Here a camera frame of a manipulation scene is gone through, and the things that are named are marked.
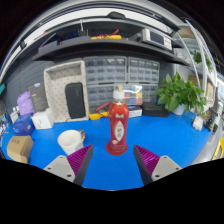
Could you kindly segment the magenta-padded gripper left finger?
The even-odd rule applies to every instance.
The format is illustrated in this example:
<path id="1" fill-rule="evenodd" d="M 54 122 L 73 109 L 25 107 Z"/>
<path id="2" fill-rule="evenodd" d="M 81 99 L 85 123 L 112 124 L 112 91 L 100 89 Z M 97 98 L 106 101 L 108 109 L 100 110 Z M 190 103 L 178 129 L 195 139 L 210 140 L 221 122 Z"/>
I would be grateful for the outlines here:
<path id="1" fill-rule="evenodd" d="M 85 146 L 68 155 L 59 155 L 44 170 L 81 186 L 93 155 L 93 145 Z"/>

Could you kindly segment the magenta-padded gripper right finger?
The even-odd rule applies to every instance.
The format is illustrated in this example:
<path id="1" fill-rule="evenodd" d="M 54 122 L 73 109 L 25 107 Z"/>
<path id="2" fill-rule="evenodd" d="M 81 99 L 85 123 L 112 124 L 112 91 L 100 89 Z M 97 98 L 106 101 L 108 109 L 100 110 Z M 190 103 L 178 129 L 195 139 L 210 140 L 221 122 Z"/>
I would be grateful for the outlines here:
<path id="1" fill-rule="evenodd" d="M 141 146 L 135 145 L 133 154 L 144 185 L 181 170 L 181 167 L 167 155 L 159 157 Z"/>

